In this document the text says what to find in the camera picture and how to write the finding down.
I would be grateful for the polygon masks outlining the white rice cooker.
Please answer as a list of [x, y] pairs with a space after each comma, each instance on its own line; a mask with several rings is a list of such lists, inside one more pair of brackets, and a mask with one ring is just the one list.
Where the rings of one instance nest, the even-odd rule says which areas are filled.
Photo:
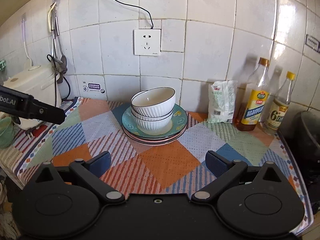
[[[59, 77], [60, 75], [54, 73], [51, 65], [32, 66], [9, 78], [3, 86], [32, 95], [40, 102], [60, 108], [61, 96], [56, 85], [56, 80]], [[44, 121], [13, 116], [13, 122], [19, 128], [28, 130]]]

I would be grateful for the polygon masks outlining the yellow label cooking wine bottle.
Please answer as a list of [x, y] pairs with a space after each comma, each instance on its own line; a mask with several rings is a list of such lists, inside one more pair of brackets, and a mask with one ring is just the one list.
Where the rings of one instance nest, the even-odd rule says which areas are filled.
[[235, 118], [235, 126], [239, 131], [252, 131], [259, 121], [269, 95], [269, 63], [268, 59], [261, 57], [256, 70], [246, 82], [245, 93]]

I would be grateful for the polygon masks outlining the pink plate under teal plate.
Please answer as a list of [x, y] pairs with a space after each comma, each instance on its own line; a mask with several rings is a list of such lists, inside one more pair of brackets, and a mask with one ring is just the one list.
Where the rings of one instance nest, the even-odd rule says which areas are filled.
[[126, 130], [124, 127], [122, 127], [124, 133], [132, 140], [143, 144], [143, 145], [165, 145], [173, 142], [174, 140], [178, 139], [183, 135], [183, 133], [186, 131], [187, 127], [185, 126], [181, 131], [179, 131], [175, 135], [171, 135], [165, 138], [140, 138], [137, 135], [134, 135], [133, 133], [130, 133], [128, 130]]

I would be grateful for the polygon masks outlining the black wok with lid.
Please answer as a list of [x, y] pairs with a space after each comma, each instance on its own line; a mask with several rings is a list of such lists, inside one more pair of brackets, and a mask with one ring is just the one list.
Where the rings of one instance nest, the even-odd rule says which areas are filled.
[[283, 136], [304, 180], [312, 205], [319, 203], [319, 116], [301, 111], [285, 118]]

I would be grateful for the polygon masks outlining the teal fried egg plate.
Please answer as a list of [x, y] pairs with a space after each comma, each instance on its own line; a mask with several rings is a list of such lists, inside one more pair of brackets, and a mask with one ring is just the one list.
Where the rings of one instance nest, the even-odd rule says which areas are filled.
[[142, 120], [135, 117], [131, 107], [128, 107], [121, 117], [123, 129], [129, 133], [146, 139], [171, 137], [186, 128], [188, 117], [186, 111], [175, 104], [171, 112], [159, 120]]

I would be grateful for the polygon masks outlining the white wall socket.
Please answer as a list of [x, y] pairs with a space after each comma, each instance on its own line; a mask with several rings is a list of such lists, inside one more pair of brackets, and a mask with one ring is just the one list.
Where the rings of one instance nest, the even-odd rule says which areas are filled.
[[135, 29], [133, 31], [134, 54], [139, 56], [159, 56], [161, 29]]

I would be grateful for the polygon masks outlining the hanging metal utensils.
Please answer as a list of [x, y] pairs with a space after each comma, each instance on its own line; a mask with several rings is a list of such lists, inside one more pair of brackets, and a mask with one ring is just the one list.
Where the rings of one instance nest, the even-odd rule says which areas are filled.
[[63, 49], [62, 49], [60, 29], [59, 29], [59, 23], [57, 18], [57, 9], [56, 9], [57, 5], [58, 5], [57, 0], [55, 0], [50, 5], [50, 8], [47, 14], [47, 23], [48, 23], [48, 30], [52, 38], [51, 54], [56, 64], [56, 71], [60, 75], [60, 77], [57, 80], [57, 83], [61, 84], [63, 82], [64, 75], [67, 73], [67, 58], [63, 53]]

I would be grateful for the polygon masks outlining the colourful patchwork table mat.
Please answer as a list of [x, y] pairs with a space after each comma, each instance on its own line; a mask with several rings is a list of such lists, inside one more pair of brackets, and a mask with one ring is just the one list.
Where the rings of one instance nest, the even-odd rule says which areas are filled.
[[305, 207], [296, 233], [312, 225], [304, 182], [279, 136], [266, 135], [260, 127], [241, 132], [230, 124], [208, 124], [203, 114], [189, 112], [185, 132], [177, 140], [163, 146], [146, 146], [124, 133], [121, 116], [126, 108], [125, 103], [76, 98], [66, 105], [63, 124], [46, 125], [33, 137], [19, 131], [12, 144], [18, 153], [11, 165], [14, 174], [25, 185], [42, 162], [66, 166], [77, 158], [88, 160], [108, 151], [111, 168], [100, 178], [124, 195], [193, 194], [215, 179], [204, 163], [207, 151], [212, 150], [251, 166], [266, 161], [277, 164]]

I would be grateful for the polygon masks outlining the white powder bag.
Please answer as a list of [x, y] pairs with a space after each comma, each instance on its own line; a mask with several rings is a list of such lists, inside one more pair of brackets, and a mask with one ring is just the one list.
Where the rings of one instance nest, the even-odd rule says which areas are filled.
[[210, 124], [233, 121], [238, 82], [236, 80], [215, 81], [208, 87], [208, 119]]

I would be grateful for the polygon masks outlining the green cup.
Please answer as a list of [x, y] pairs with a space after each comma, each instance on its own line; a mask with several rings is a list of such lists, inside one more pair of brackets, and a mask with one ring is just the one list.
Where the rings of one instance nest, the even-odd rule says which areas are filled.
[[0, 129], [0, 148], [5, 149], [11, 145], [14, 139], [14, 126], [10, 116], [1, 119]]

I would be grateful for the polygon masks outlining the large white bowl black rim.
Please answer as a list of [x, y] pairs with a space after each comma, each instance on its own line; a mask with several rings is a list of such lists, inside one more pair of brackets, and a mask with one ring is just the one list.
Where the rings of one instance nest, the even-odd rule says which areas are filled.
[[149, 131], [155, 131], [158, 129], [161, 129], [163, 127], [165, 127], [171, 120], [173, 113], [171, 113], [169, 116], [167, 116], [166, 118], [163, 118], [161, 120], [142, 120], [139, 119], [135, 116], [133, 116], [133, 119], [135, 120], [135, 122], [137, 123], [137, 125], [139, 127], [142, 127], [143, 129], [149, 130]]

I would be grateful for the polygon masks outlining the white vinegar bottle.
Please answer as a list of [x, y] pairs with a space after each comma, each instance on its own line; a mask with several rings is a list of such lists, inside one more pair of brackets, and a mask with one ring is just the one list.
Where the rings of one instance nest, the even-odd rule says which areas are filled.
[[287, 72], [286, 80], [280, 89], [277, 91], [271, 107], [268, 112], [267, 119], [263, 123], [264, 132], [268, 135], [274, 135], [280, 127], [288, 107], [291, 102], [291, 94], [293, 90], [293, 81], [295, 73]]

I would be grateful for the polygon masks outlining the wall sticker label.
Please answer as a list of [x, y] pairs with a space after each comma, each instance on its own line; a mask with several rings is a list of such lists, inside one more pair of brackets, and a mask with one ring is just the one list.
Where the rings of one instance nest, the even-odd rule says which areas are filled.
[[99, 83], [91, 83], [91, 82], [82, 82], [82, 87], [84, 92], [96, 92], [104, 94], [105, 90]]

